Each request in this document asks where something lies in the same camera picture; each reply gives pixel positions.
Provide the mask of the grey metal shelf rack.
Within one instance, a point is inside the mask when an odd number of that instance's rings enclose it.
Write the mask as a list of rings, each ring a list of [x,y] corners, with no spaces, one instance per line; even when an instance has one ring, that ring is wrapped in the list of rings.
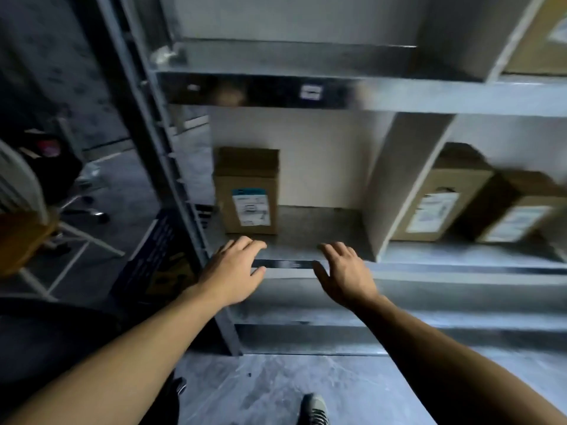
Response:
[[[258,259],[324,264],[318,244],[342,241],[394,303],[459,342],[567,353],[567,207],[516,243],[474,242],[456,220],[435,242],[390,240],[380,262],[361,214],[399,112],[455,114],[445,144],[567,186],[567,77],[485,83],[433,61],[417,46],[430,0],[92,1],[113,51],[100,63],[120,76],[112,94],[195,270],[238,235],[216,205],[216,149],[278,149],[278,233],[249,235],[268,244]],[[302,84],[322,99],[300,99]],[[267,269],[214,323],[235,356],[385,354],[312,269]]]

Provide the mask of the white shelf divider panel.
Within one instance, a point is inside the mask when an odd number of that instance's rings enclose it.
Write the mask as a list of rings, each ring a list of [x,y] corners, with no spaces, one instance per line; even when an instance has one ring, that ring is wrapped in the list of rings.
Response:
[[[496,81],[545,0],[430,0],[420,52],[472,80]]]
[[[361,215],[373,261],[380,262],[447,141],[455,114],[393,117],[365,187]]]

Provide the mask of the dark blue printed board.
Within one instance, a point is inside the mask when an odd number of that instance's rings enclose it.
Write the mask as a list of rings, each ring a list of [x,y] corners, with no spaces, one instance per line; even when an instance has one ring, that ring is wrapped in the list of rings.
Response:
[[[121,307],[160,307],[195,282],[186,236],[173,210],[162,209],[114,282],[110,296]]]

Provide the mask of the person's grey sneaker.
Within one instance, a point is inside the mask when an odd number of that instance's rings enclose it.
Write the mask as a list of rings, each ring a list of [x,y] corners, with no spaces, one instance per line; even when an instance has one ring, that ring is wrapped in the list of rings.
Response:
[[[304,395],[297,425],[330,425],[328,409],[322,395],[317,393]]]

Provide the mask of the person's dark trousers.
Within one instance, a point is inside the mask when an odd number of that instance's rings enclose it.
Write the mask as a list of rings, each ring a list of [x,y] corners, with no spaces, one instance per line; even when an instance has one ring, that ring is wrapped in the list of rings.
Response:
[[[153,313],[1,297],[0,425],[42,388]]]

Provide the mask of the person's left hand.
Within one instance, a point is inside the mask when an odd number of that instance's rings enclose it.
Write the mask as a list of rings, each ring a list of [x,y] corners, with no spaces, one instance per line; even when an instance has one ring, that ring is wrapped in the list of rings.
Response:
[[[262,281],[251,281],[253,261],[266,249],[265,242],[241,236],[223,245],[202,271],[197,286],[218,307],[246,300]]]

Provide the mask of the person's left forearm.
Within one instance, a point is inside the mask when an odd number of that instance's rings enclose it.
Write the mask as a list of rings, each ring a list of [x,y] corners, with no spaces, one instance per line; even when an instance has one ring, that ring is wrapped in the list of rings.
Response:
[[[222,307],[213,291],[190,288],[36,393],[3,425],[138,425]]]

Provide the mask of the person's right hand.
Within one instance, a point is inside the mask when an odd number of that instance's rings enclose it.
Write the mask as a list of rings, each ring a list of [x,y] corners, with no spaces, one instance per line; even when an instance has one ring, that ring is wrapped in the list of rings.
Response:
[[[318,248],[328,262],[326,271],[332,279],[332,287],[324,292],[333,301],[354,311],[379,299],[370,270],[353,248],[343,242],[321,243]]]

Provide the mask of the dark shelf label strip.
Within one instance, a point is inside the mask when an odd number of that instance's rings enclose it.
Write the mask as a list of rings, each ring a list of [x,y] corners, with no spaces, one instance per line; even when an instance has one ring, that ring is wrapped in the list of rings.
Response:
[[[295,259],[255,259],[253,267],[265,267],[266,269],[312,269],[312,260],[295,260]]]

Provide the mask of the tilted cardboard box, white label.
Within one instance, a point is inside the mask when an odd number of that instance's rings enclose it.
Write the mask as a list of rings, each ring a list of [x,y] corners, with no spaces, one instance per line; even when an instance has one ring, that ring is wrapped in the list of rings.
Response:
[[[438,241],[493,174],[470,144],[446,143],[391,240]]]

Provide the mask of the white chair with wooden seat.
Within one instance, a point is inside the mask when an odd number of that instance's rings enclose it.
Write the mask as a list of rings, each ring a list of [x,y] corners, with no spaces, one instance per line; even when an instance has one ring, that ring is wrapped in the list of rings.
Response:
[[[22,279],[34,292],[22,298],[57,302],[54,290],[91,245],[118,257],[125,255],[124,251],[62,221],[60,213],[46,203],[39,179],[23,156],[0,140],[0,279],[14,276]],[[27,264],[43,247],[56,250],[58,245],[52,237],[60,231],[68,234],[69,240],[82,242],[82,246],[46,287]]]

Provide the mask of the plain cardboard box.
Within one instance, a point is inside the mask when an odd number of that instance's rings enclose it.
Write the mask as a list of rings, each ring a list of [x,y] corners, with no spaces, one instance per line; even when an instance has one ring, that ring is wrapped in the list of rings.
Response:
[[[567,0],[545,0],[504,73],[567,77]]]

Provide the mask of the flat cardboard box, white label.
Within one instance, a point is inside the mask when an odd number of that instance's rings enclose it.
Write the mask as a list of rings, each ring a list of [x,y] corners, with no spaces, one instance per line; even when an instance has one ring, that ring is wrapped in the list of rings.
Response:
[[[516,243],[567,207],[567,188],[541,171],[496,172],[457,218],[477,243]]]

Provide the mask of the black office chair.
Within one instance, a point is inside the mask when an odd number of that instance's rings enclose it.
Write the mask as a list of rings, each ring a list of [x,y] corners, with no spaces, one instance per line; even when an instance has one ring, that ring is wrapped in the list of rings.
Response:
[[[84,163],[65,138],[29,128],[17,149],[37,176],[48,206],[64,216],[89,215],[99,224],[110,222],[109,214],[94,206],[93,193],[102,187],[98,166]]]

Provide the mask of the upright cardboard box, white label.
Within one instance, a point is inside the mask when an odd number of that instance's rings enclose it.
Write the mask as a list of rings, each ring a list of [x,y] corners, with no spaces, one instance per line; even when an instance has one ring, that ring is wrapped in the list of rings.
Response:
[[[218,147],[213,182],[216,205],[227,234],[278,233],[278,149]]]

